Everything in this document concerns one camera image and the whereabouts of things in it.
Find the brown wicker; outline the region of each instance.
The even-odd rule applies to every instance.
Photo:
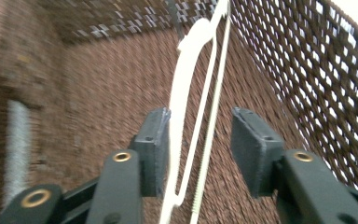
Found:
[[[338,180],[358,188],[358,25],[328,1],[276,2],[232,1],[200,223],[278,222],[273,200],[252,200],[231,158],[233,106],[253,109],[286,148],[316,152]],[[181,22],[210,16],[214,4],[181,1]],[[30,186],[78,186],[98,175],[110,151],[127,147],[148,111],[168,105],[178,56],[176,32],[164,29],[172,26],[168,15],[160,0],[0,0],[0,210],[7,100],[31,110]],[[210,51],[208,45],[201,53],[193,78],[182,164]],[[172,223],[189,221],[196,180],[197,172]],[[145,199],[145,223],[157,222],[160,206],[159,199]]]

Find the white plastic hook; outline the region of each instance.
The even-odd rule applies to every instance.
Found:
[[[159,223],[169,223],[171,212],[174,206],[180,206],[186,194],[186,187],[190,175],[191,165],[193,163],[195,145],[197,144],[200,132],[200,121],[205,108],[206,96],[211,82],[214,61],[216,57],[215,34],[218,23],[221,18],[227,15],[228,0],[220,0],[215,8],[211,21],[199,19],[191,27],[188,35],[178,46],[180,50],[179,59],[175,68],[172,82],[172,92],[170,99],[170,157],[168,181],[165,190],[164,202],[161,209]],[[196,121],[195,132],[190,145],[189,155],[187,157],[186,169],[179,196],[175,193],[177,177],[179,174],[180,155],[182,150],[183,129],[185,124],[185,114],[187,98],[189,94],[191,79],[194,74],[197,59],[204,45],[213,39],[213,52],[210,64],[208,66],[207,77],[204,90],[201,97],[199,114]]]

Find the wicker basket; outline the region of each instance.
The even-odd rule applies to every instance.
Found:
[[[179,1],[179,22],[188,29],[210,17],[214,5]],[[252,200],[231,158],[233,106],[254,110],[286,148],[317,153],[339,181],[358,189],[358,25],[324,0],[231,5],[234,25],[200,223],[278,221],[273,200]],[[178,43],[171,27],[162,0],[0,0],[0,210],[7,101],[30,110],[29,185],[78,186],[98,175],[111,150],[127,147],[148,111],[168,104]],[[193,78],[182,161],[211,48],[202,51]],[[196,179],[197,172],[172,223],[189,221]],[[157,222],[160,206],[161,200],[145,199],[146,223]]]

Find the woven wicker wall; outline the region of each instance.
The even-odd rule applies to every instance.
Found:
[[[272,88],[264,85],[267,80],[252,66],[252,59],[241,46],[237,34],[232,32],[229,45],[229,51],[233,53],[227,59],[227,76],[200,223],[277,220],[271,200],[251,200],[231,159],[229,137],[233,106],[252,108],[259,113],[284,137],[289,148],[304,144],[296,131],[294,119],[277,100]],[[81,172],[85,180],[100,172],[103,159],[111,150],[125,148],[129,144],[148,111],[168,104],[177,58],[176,42],[169,40],[175,38],[175,31],[166,30],[134,35],[128,39],[117,38],[112,42],[77,45],[67,50],[65,72],[73,75],[69,89],[78,152],[76,159],[72,160],[75,162],[71,164],[82,164],[80,170],[75,167],[72,170]],[[182,164],[186,160],[192,134],[190,130],[194,126],[210,51],[211,46],[208,46],[201,53],[192,84]],[[205,128],[204,125],[200,139],[204,139]],[[189,221],[202,144],[203,140],[196,155],[195,173],[191,176],[185,204],[174,211],[172,223]],[[160,206],[157,199],[145,200],[145,223],[158,221]]]
[[[169,25],[164,4],[0,1],[0,206],[8,99],[31,108],[30,183],[56,183],[65,190],[98,175],[104,156],[128,145],[145,114],[167,105],[177,36],[171,29],[144,32]],[[214,4],[178,4],[181,22],[208,15]],[[317,152],[340,181],[358,188],[358,26],[325,1],[235,0],[232,6],[235,26],[200,223],[277,221],[273,201],[252,200],[231,159],[233,106],[253,109],[287,148]],[[196,68],[182,161],[210,50],[201,53]],[[200,153],[194,171],[199,162]],[[191,176],[172,223],[189,221],[196,178]],[[158,220],[159,208],[160,200],[145,200],[146,223]]]
[[[42,7],[33,1],[0,1],[0,209],[7,100],[21,101],[31,109],[30,186],[43,181],[40,170],[60,177],[55,171],[61,170],[64,161],[58,158],[69,148],[62,51],[63,44]]]
[[[235,1],[233,20],[308,143],[358,189],[358,26],[326,1]]]

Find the wicker mesh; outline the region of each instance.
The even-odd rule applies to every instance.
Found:
[[[340,181],[358,188],[358,26],[329,2],[276,2],[232,1],[235,26],[200,223],[278,220],[271,199],[251,199],[231,159],[230,109],[236,105],[264,118],[286,148],[315,151]],[[208,16],[214,4],[179,2],[181,22]],[[144,32],[170,27],[167,15],[161,0],[0,1],[0,209],[7,100],[31,108],[30,185],[67,190],[93,178],[105,155],[127,147],[147,111],[168,104],[176,33]],[[182,164],[210,50],[201,53],[192,83]],[[199,150],[205,130],[204,124]],[[194,170],[199,162],[197,154]],[[192,174],[172,223],[189,221],[196,180]],[[145,200],[146,223],[157,222],[160,206]]]
[[[175,2],[179,22],[192,24],[209,15],[216,1]],[[172,27],[171,16],[163,0],[48,0],[40,3],[65,43]]]
[[[234,23],[309,140],[306,148],[358,189],[357,25],[325,1],[233,4]]]

